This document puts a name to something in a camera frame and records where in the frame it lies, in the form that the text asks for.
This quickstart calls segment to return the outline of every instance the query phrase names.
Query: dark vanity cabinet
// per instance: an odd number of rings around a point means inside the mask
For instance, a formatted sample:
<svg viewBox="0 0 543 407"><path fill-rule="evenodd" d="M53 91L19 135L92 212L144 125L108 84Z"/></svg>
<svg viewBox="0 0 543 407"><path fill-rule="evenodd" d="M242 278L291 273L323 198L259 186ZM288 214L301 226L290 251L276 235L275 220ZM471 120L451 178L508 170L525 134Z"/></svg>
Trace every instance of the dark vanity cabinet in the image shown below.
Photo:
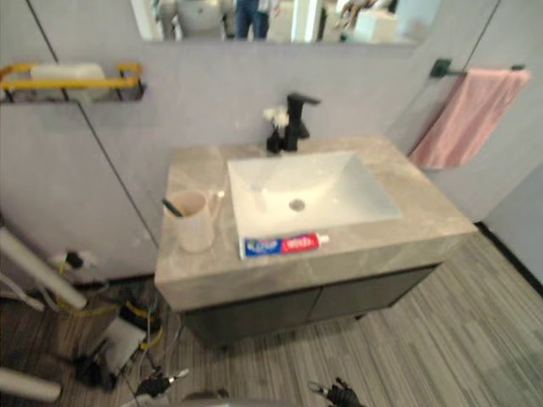
<svg viewBox="0 0 543 407"><path fill-rule="evenodd" d="M187 312L191 332L205 345L294 328L391 306L438 265L380 274Z"/></svg>

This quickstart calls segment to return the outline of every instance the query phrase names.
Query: marble countertop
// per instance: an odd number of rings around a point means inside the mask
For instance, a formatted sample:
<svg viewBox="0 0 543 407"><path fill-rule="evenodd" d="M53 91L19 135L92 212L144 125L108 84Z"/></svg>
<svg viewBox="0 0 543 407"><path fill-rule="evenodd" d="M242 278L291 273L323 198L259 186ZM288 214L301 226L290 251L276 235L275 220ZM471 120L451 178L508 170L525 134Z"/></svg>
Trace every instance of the marble countertop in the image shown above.
<svg viewBox="0 0 543 407"><path fill-rule="evenodd" d="M440 262L476 232L471 221L384 137L309 139L298 147L294 154L356 151L395 201L401 217L317 230L330 236L318 250L241 260L227 161L269 153L264 145L178 148L171 155L166 197L198 189L218 206L215 241L200 254L179 248L171 219L163 218L154 280L172 308L197 309ZM332 272L338 255L350 261L353 270Z"/></svg>

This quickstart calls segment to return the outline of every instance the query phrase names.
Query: white sink basin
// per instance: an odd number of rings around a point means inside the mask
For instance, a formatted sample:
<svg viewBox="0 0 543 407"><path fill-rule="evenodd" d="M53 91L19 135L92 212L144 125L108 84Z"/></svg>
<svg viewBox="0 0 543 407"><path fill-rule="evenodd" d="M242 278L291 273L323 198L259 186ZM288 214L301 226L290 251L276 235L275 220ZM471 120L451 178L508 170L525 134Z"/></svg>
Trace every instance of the white sink basin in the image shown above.
<svg viewBox="0 0 543 407"><path fill-rule="evenodd" d="M238 234L286 236L400 211L351 152L228 161Z"/></svg>

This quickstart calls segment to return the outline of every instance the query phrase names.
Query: wall outlet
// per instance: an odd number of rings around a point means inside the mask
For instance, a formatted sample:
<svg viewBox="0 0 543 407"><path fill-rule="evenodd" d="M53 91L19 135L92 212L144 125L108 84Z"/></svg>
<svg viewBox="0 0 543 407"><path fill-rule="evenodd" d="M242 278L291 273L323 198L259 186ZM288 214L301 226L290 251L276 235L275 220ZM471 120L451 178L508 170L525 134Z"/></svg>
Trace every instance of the wall outlet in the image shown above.
<svg viewBox="0 0 543 407"><path fill-rule="evenodd" d="M80 269L77 270L85 270L89 269L90 267L97 267L98 266L98 258L89 250L84 250L81 252L77 252L79 257L83 260L83 266ZM61 254L55 254L54 256L51 256L48 258L48 263L55 269L58 270L60 267L60 263L62 260L64 260L66 257L66 253ZM65 271L71 271L73 270L72 266L68 263L64 266Z"/></svg>

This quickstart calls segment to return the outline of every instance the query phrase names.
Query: toothbrush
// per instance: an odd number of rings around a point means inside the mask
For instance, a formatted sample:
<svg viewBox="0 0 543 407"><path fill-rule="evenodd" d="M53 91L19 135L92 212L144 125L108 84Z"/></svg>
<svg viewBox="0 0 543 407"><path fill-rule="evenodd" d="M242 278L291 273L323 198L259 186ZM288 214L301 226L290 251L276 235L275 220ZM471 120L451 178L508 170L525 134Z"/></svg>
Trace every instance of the toothbrush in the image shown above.
<svg viewBox="0 0 543 407"><path fill-rule="evenodd" d="M183 215L173 204L167 200L166 198L162 198L162 204L171 212L172 215L174 215L177 218L182 218Z"/></svg>

